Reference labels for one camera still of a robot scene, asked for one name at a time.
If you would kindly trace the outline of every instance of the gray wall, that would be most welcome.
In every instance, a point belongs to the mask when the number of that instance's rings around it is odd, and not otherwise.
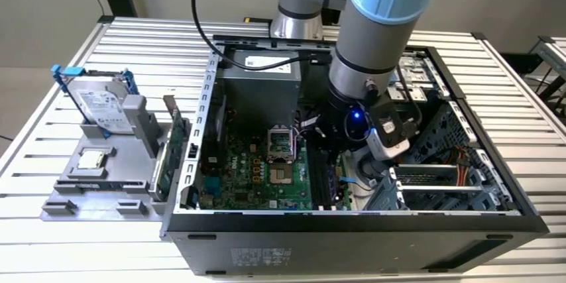
[[[0,0],[0,66],[68,63],[100,15],[96,0]]]
[[[144,17],[190,19],[190,0],[134,0]],[[535,36],[566,36],[563,0],[433,0],[421,30],[481,31],[499,50],[527,50]],[[96,0],[0,0],[0,66],[65,63],[100,15]],[[276,0],[199,0],[203,20],[270,18]]]

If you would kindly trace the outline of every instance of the barcode label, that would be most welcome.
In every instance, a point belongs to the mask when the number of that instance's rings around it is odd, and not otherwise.
[[[268,66],[270,64],[275,64],[282,61],[287,61],[288,58],[280,56],[248,56],[246,58],[246,66],[262,67]],[[267,73],[291,73],[291,64],[286,64],[283,66],[278,66],[276,68],[267,69],[263,71],[246,70],[248,72],[267,72]]]

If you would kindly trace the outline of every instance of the circuit board component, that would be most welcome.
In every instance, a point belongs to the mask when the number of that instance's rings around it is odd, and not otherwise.
[[[268,168],[268,181],[272,184],[292,184],[292,171],[288,164],[272,164]]]
[[[228,134],[227,163],[220,176],[222,192],[214,196],[211,189],[203,186],[200,208],[311,210],[304,143],[298,143],[298,158],[291,164],[270,163],[266,135]],[[251,152],[251,144],[255,144],[255,152]]]
[[[292,129],[284,126],[274,126],[267,132],[267,161],[286,162],[295,160],[295,139]]]

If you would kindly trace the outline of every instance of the blue latch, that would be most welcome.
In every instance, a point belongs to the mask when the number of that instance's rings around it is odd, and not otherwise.
[[[68,66],[63,70],[61,75],[64,76],[82,76],[86,73],[86,69],[79,66]]]

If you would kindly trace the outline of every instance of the green circuit board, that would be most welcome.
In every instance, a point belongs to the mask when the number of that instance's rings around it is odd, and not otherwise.
[[[219,178],[219,192],[204,187],[200,208],[311,210],[304,143],[298,141],[292,164],[270,164],[266,161],[266,137],[230,135],[223,176],[204,176],[206,179],[215,178],[215,182]]]

